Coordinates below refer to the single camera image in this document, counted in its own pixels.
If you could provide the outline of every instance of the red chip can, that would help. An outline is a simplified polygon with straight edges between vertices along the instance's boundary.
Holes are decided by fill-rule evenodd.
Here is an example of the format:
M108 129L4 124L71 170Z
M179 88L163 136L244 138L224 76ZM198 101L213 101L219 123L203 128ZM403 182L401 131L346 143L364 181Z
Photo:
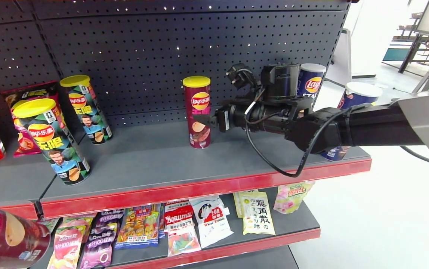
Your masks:
M194 120L193 115L209 115L211 80L200 75L183 80L185 90L186 119L188 121L189 144L193 148L206 148L211 143L209 126Z
M30 267L49 245L46 226L0 210L0 268Z

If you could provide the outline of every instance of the yellow lid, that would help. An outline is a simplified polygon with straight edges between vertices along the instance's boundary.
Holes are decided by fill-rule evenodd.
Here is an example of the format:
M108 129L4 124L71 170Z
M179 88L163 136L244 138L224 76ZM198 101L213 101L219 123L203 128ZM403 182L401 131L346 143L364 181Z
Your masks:
M62 87L73 87L78 85L87 86L90 85L90 77L87 75L73 75L60 80Z
M55 105L55 101L50 98L35 99L16 107L16 109L13 110L13 115L21 119L35 117L43 112L49 111L54 108Z
M209 78L203 77L202 75L194 75L183 80L183 85L185 87L206 87L210 84L211 80Z

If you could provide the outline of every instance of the white floor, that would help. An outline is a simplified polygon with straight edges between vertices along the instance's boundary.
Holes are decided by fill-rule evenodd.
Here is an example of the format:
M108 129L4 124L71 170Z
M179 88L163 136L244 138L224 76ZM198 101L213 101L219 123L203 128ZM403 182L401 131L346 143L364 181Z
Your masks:
M384 65L369 80L387 86L378 103L388 103L420 77ZM336 107L342 92L324 83L315 109ZM299 268L429 269L429 163L398 146L363 148L370 172L320 180L305 198L321 237L290 245ZM429 157L425 146L411 148Z

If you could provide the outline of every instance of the cartoon man illustration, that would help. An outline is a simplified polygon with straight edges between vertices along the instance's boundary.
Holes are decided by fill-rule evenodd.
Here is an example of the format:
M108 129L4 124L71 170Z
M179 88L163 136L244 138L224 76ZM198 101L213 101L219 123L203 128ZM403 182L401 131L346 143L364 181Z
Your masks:
M90 116L83 115L81 117L81 121L85 125L83 129L85 129L89 138L94 138L97 142L101 142L103 140L103 128L101 126L94 125Z
M55 162L52 164L52 168L57 174L68 172L68 178L72 182L80 179L80 166L76 160L65 161L64 156L59 150L49 151L49 157Z

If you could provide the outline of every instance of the purple snack bag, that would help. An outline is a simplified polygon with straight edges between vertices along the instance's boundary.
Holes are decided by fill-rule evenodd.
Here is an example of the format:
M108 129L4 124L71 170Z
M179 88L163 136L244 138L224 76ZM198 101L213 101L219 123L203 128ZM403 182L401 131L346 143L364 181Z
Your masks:
M112 263L112 243L117 238L117 224L93 228L83 249L80 269L107 267Z

